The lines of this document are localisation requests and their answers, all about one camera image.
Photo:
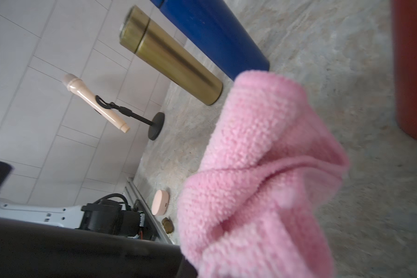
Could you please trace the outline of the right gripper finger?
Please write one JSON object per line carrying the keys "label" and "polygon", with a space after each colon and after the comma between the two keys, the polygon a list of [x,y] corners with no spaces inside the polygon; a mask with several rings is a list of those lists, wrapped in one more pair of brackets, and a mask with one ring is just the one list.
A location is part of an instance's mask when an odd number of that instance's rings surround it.
{"label": "right gripper finger", "polygon": [[177,274],[175,278],[197,278],[198,271],[193,267],[193,265],[183,257],[180,265],[178,267]]}

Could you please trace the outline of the pink cloth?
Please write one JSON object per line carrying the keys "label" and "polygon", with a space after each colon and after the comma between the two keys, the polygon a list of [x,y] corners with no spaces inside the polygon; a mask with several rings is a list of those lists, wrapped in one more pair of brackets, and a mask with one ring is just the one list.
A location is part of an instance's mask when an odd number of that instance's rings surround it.
{"label": "pink cloth", "polygon": [[314,211],[349,166],[298,83],[241,73],[181,191],[182,253],[200,278],[332,278]]}

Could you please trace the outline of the black thermos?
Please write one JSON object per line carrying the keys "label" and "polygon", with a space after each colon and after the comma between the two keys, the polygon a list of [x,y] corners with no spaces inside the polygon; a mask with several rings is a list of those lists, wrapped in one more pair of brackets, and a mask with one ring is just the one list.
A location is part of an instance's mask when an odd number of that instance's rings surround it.
{"label": "black thermos", "polygon": [[[13,168],[0,161],[0,189]],[[0,278],[174,278],[178,246],[0,218]]]}

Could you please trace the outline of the blue thermos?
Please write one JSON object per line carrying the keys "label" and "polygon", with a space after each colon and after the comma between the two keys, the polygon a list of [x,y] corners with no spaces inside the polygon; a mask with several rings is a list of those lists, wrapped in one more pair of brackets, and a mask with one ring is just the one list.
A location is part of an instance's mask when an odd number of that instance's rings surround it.
{"label": "blue thermos", "polygon": [[268,59],[224,1],[151,2],[231,80],[244,71],[269,70]]}

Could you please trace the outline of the red thermos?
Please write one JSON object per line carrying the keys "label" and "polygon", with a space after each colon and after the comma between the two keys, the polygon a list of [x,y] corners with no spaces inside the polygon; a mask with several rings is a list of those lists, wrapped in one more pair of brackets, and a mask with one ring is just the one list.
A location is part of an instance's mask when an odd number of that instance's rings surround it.
{"label": "red thermos", "polygon": [[417,0],[391,1],[396,120],[417,140]]}

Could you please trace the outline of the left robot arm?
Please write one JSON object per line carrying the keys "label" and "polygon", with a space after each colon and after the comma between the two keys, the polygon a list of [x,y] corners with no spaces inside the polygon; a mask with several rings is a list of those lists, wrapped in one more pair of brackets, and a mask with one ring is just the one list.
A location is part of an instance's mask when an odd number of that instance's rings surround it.
{"label": "left robot arm", "polygon": [[142,209],[131,206],[120,193],[112,193],[91,203],[72,207],[29,206],[0,198],[0,218],[133,239],[156,238]]}

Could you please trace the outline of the gold thermos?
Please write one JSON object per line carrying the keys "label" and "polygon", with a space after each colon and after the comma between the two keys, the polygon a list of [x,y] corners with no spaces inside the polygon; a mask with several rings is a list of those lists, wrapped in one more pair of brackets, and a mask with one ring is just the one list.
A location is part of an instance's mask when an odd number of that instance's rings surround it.
{"label": "gold thermos", "polygon": [[119,43],[203,104],[221,96],[220,79],[136,5],[124,19]]}

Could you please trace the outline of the small brass fitting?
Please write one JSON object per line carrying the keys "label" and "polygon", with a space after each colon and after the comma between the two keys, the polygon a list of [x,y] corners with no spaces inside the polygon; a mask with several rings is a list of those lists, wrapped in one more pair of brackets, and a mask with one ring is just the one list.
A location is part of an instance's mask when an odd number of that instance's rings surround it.
{"label": "small brass fitting", "polygon": [[172,234],[174,232],[174,224],[171,219],[165,217],[162,220],[162,226],[166,234]]}

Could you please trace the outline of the pink oval soap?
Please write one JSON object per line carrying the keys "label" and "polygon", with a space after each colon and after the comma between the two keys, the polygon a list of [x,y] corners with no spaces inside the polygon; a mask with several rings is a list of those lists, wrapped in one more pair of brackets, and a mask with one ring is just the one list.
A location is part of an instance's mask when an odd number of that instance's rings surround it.
{"label": "pink oval soap", "polygon": [[164,215],[169,205],[170,195],[167,191],[158,190],[152,201],[151,213],[154,216]]}

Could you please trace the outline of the beige microphone-shaped holder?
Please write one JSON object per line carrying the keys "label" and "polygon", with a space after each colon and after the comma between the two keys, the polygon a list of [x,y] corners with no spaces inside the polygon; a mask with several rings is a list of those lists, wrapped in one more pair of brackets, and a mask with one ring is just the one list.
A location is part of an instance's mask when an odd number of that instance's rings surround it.
{"label": "beige microphone-shaped holder", "polygon": [[118,130],[127,133],[130,130],[129,125],[116,113],[118,111],[122,115],[134,118],[149,126],[148,138],[151,141],[156,140],[163,128],[165,114],[163,112],[157,113],[152,120],[148,120],[132,110],[119,106],[114,102],[106,102],[100,96],[95,95],[77,76],[73,74],[66,74],[63,78],[63,85],[68,91],[81,98],[85,103],[91,106],[98,114],[103,116],[109,123],[113,124]]}

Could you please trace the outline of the aluminium front rail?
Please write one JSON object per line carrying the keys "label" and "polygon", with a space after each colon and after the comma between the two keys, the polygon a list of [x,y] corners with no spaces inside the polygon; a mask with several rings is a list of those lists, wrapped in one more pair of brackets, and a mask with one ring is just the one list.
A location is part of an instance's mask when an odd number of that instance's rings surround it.
{"label": "aluminium front rail", "polygon": [[173,242],[170,240],[165,230],[163,229],[162,224],[151,213],[151,210],[148,207],[146,201],[134,185],[132,177],[127,178],[127,185],[125,186],[125,191],[127,195],[132,199],[132,203],[134,205],[138,204],[138,206],[142,208],[142,211],[145,214],[145,223],[152,228],[152,232],[155,235],[155,240],[166,244],[173,244]]}

